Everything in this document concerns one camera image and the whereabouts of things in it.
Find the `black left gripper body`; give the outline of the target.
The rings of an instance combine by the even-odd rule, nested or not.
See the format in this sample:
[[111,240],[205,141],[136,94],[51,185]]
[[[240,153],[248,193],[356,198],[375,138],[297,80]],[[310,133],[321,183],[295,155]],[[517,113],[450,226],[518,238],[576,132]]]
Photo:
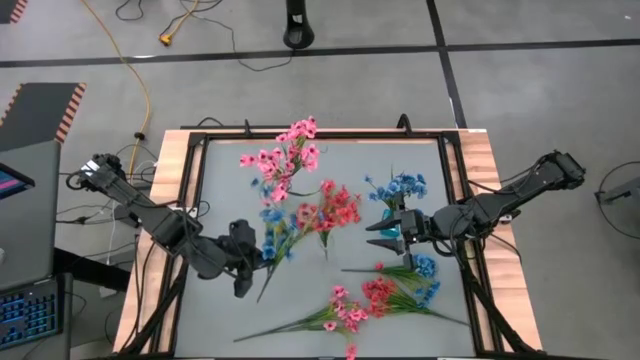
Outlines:
[[229,224],[229,234],[222,235],[219,240],[227,255],[226,267],[235,271],[234,296],[243,298],[251,289],[253,273],[257,270],[250,264],[250,260],[254,258],[250,251],[257,247],[255,229],[247,220],[239,219]]

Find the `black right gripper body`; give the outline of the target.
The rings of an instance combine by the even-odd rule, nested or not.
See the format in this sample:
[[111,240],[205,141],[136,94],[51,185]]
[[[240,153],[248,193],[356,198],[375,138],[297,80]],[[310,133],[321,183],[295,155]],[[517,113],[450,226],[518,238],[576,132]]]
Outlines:
[[403,243],[403,264],[409,270],[417,268],[416,260],[411,253],[411,246],[419,243],[433,242],[435,238],[429,233],[429,222],[418,210],[405,210],[401,213],[401,235]]

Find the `red artificial flower bunch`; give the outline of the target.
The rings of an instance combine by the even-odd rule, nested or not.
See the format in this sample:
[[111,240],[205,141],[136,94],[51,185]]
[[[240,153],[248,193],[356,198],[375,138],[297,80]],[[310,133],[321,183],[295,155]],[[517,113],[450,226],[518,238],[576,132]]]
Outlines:
[[302,203],[296,211],[296,225],[301,236],[323,229],[324,214],[318,205]]
[[440,283],[427,282],[415,289],[399,285],[389,277],[378,277],[362,284],[362,292],[369,301],[370,315],[382,318],[390,315],[419,314],[433,316],[467,326],[464,320],[441,314],[431,308],[431,302],[439,291]]
[[321,184],[321,201],[319,207],[324,214],[321,233],[331,233],[336,227],[357,224],[361,221],[359,206],[361,197],[352,194],[344,185],[338,187],[333,180],[324,180]]

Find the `pink artificial flower bunch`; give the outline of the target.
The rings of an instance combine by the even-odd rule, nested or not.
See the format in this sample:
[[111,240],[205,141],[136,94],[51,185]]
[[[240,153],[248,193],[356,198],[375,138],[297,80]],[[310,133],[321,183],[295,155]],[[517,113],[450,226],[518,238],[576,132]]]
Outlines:
[[243,154],[239,165],[258,169],[261,179],[257,185],[261,188],[264,202],[277,204],[289,197],[292,178],[301,168],[301,159],[296,153],[282,148],[261,149],[257,154]]
[[313,116],[293,123],[279,134],[279,146],[273,151],[282,163],[286,174],[293,175],[301,169],[313,172],[318,166],[320,150],[315,144],[308,144],[317,134],[317,123]]
[[235,339],[235,342],[277,333],[319,331],[338,333],[346,339],[345,358],[356,360],[358,347],[354,336],[360,325],[369,318],[368,312],[357,301],[349,298],[350,292],[343,285],[334,285],[328,302],[319,310],[299,320]]

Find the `blue textured glass vase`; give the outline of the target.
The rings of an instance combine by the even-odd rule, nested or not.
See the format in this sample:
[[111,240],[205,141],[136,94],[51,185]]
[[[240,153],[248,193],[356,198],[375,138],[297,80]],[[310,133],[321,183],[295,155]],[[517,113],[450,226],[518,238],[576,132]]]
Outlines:
[[[389,208],[383,211],[382,219],[386,220],[393,217],[393,211]],[[401,235],[401,228],[399,224],[395,224],[393,227],[382,229],[379,233],[388,238],[398,238]]]

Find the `black diagonal support strut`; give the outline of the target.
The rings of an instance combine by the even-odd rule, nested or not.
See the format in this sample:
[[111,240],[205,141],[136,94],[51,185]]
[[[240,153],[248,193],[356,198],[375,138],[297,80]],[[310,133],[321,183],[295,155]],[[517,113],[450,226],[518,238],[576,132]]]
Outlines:
[[461,270],[463,280],[469,285],[471,291],[485,308],[489,319],[496,325],[498,332],[504,336],[507,343],[516,353],[535,353],[536,350],[526,344],[520,335],[511,327],[506,318],[499,311],[498,307],[481,286],[479,280],[471,270],[463,268]]
[[168,292],[165,294],[164,298],[159,302],[158,306],[151,314],[149,320],[143,326],[141,332],[136,335],[128,345],[118,352],[120,357],[138,356],[141,354],[142,349],[152,337],[156,329],[160,328],[160,323],[163,321],[167,310],[183,290],[187,272],[188,265],[183,263],[180,267],[178,276],[174,280]]

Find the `black desk base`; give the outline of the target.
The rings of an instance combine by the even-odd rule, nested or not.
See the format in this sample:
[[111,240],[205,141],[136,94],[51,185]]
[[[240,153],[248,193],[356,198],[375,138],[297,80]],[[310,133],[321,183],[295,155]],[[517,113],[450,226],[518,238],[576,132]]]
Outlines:
[[75,280],[119,292],[127,291],[131,276],[130,271],[91,260],[88,256],[79,256],[55,248],[52,275],[64,273],[71,274]]

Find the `grey side desk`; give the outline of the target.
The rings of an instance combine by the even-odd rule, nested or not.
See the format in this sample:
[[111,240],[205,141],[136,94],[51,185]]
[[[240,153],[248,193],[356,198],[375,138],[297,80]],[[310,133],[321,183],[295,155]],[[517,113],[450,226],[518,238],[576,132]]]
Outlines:
[[34,180],[0,200],[0,291],[48,277],[53,266],[60,144],[54,140],[0,152],[0,163]]

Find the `black pole base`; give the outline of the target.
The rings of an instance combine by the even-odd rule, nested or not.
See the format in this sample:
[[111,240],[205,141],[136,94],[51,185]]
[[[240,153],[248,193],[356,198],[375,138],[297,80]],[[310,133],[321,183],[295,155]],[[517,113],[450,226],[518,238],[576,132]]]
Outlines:
[[286,0],[286,17],[284,44],[293,50],[309,47],[315,34],[307,17],[306,0]]

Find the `blue backlit keyboard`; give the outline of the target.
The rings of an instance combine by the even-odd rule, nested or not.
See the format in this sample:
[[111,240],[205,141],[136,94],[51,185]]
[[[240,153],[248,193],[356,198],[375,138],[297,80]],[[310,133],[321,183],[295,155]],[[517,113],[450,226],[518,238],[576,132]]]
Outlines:
[[63,280],[0,291],[0,351],[60,333],[64,300]]

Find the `computer monitor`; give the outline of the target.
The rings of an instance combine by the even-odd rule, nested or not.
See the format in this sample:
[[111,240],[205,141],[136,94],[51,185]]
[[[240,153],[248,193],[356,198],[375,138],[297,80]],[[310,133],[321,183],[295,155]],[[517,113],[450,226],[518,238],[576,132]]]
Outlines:
[[34,186],[33,179],[6,164],[0,163],[0,200],[29,190]]

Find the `black floor mat striped edge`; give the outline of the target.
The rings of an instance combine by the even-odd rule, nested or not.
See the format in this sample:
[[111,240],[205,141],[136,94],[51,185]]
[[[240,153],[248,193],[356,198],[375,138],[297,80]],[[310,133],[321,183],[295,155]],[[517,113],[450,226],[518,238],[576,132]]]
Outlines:
[[27,5],[28,0],[0,0],[0,25],[18,23]]
[[55,140],[63,144],[86,83],[21,84],[0,117],[0,152]]

